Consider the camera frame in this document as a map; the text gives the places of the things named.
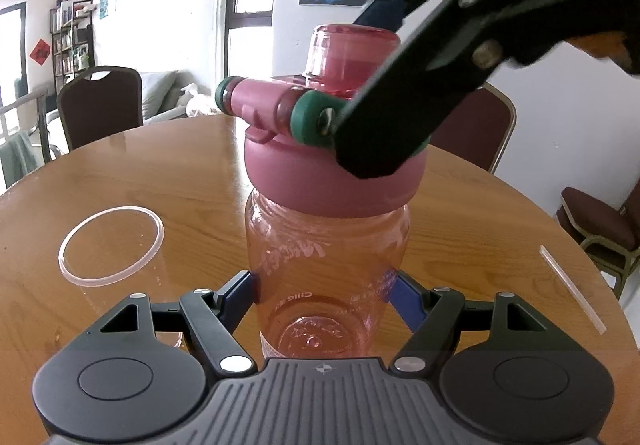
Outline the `pink green bottle cap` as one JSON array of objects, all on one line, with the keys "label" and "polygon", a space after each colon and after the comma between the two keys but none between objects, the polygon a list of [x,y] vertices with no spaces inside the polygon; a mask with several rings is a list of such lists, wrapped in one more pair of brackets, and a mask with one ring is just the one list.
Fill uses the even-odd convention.
[{"label": "pink green bottle cap", "polygon": [[359,179],[338,165],[331,138],[338,114],[399,44],[387,30],[326,24],[314,29],[304,73],[219,83],[217,107],[247,124],[245,168],[259,194],[286,209],[333,218],[378,216],[412,199],[425,153],[390,176]]}]

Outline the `pink transparent water bottle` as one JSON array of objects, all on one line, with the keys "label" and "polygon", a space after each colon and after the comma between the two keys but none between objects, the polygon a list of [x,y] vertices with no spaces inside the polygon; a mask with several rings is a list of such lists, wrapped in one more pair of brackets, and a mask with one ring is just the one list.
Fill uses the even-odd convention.
[{"label": "pink transparent water bottle", "polygon": [[245,229],[262,355],[369,355],[408,245],[409,209],[318,217],[252,191]]}]

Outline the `clear plastic straw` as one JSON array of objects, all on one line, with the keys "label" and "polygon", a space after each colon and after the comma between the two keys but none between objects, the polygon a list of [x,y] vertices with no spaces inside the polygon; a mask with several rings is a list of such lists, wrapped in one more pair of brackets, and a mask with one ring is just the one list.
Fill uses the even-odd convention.
[{"label": "clear plastic straw", "polygon": [[546,263],[550,266],[553,272],[558,275],[559,280],[564,283],[564,286],[570,292],[570,295],[574,298],[574,300],[578,303],[580,308],[584,311],[585,315],[593,324],[594,329],[597,330],[599,335],[604,335],[608,328],[605,326],[604,321],[598,315],[596,310],[592,307],[589,301],[586,299],[585,295],[582,294],[582,291],[578,289],[575,285],[574,281],[570,279],[570,276],[567,275],[567,272],[562,269],[561,265],[552,257],[552,254],[545,246],[539,247],[539,253],[541,257],[546,261]]}]

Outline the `plastic bag on side table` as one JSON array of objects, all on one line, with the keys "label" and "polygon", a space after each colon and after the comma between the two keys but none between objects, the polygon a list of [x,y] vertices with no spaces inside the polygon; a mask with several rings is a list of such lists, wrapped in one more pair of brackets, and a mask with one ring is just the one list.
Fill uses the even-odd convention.
[{"label": "plastic bag on side table", "polygon": [[217,116],[222,111],[216,104],[212,95],[206,95],[198,90],[195,83],[191,83],[181,89],[182,95],[179,99],[184,106],[184,112],[188,118],[197,116]]}]

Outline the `maroon chair lower right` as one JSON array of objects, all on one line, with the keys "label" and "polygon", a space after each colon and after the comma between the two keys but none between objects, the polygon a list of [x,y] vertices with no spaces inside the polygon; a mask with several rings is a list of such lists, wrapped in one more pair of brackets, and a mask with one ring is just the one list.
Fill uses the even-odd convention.
[{"label": "maroon chair lower right", "polygon": [[616,299],[639,266],[639,189],[634,185],[623,205],[614,209],[573,187],[561,192],[555,217],[564,231],[601,271],[615,279]]}]

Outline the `grey sofa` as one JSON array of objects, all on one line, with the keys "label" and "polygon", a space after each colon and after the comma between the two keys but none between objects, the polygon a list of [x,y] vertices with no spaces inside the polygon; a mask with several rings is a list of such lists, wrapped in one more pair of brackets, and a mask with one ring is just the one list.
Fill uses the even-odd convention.
[{"label": "grey sofa", "polygon": [[198,94],[212,91],[205,81],[188,70],[141,72],[144,124],[186,117],[186,105]]}]

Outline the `dark chair far side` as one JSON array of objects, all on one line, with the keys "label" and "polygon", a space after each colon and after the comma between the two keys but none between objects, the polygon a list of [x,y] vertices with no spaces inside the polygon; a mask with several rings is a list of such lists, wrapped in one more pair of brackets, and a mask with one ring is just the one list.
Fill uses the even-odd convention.
[{"label": "dark chair far side", "polygon": [[141,76],[126,67],[89,68],[63,86],[56,105],[68,149],[84,147],[143,125]]}]

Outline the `dark bookshelf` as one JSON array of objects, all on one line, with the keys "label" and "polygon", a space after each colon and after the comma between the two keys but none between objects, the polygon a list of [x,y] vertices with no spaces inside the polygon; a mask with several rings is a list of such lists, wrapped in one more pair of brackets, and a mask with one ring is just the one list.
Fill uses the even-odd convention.
[{"label": "dark bookshelf", "polygon": [[55,94],[78,74],[96,65],[93,0],[58,0],[49,10]]}]

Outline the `maroon chair gold frame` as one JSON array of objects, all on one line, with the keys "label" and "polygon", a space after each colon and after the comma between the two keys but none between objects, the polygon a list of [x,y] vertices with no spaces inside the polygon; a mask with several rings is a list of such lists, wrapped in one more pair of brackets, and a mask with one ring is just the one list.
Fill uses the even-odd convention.
[{"label": "maroon chair gold frame", "polygon": [[430,144],[494,174],[515,124],[511,99],[486,82],[450,113]]}]

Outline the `red diamond wall decoration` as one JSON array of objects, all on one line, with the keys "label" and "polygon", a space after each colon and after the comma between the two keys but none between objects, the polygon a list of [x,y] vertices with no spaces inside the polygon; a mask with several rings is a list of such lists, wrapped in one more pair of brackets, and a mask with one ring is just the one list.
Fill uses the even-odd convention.
[{"label": "red diamond wall decoration", "polygon": [[32,51],[29,58],[35,61],[39,66],[43,66],[51,55],[51,46],[43,38],[40,38]]}]

